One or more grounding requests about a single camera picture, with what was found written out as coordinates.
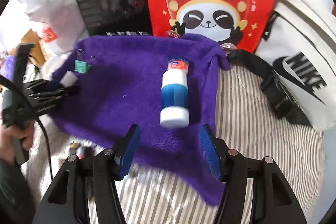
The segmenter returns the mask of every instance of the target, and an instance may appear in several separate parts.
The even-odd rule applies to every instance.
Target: striped bed sheet
[[[230,71],[219,70],[218,75],[216,136],[246,157],[273,157],[309,220],[323,180],[323,133],[291,125],[285,119],[277,120],[259,89],[261,79],[244,67],[233,65]],[[55,158],[65,159],[67,147],[72,142],[92,145],[89,141],[59,132],[46,115],[42,122]],[[95,152],[102,149],[96,146]],[[44,139],[38,127],[29,162],[27,181],[38,204],[50,183]],[[116,182],[116,187],[128,224],[212,223],[217,212],[217,207],[205,204],[192,187],[165,170],[134,164],[130,174],[123,181]],[[253,180],[249,179],[243,224],[249,223],[252,187]],[[89,203],[89,211],[91,223],[98,223],[94,200]]]

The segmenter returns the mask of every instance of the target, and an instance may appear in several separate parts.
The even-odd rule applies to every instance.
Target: blue label
[[[170,84],[161,89],[161,110],[169,106],[188,108],[188,89],[185,86]]]

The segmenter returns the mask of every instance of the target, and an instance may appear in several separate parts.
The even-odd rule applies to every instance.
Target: small bottle
[[[63,76],[59,83],[62,84],[64,87],[67,87],[74,85],[77,80],[77,76],[72,71],[67,71],[67,73]]]
[[[160,126],[184,128],[189,125],[186,58],[170,58],[162,77]]]

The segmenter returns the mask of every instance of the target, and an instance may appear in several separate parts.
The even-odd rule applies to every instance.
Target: panda cartoon
[[[204,35],[224,51],[236,49],[248,23],[249,0],[167,0],[167,7],[173,30]]]

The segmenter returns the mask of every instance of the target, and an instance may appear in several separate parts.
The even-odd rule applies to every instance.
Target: buckle
[[[274,71],[262,81],[260,89],[266,95],[268,105],[278,119],[286,116],[295,105],[292,96]]]
[[[227,60],[229,62],[233,61],[233,60],[237,60],[237,56],[238,56],[238,51],[237,50],[234,50],[232,52],[229,53],[229,55],[227,56]]]

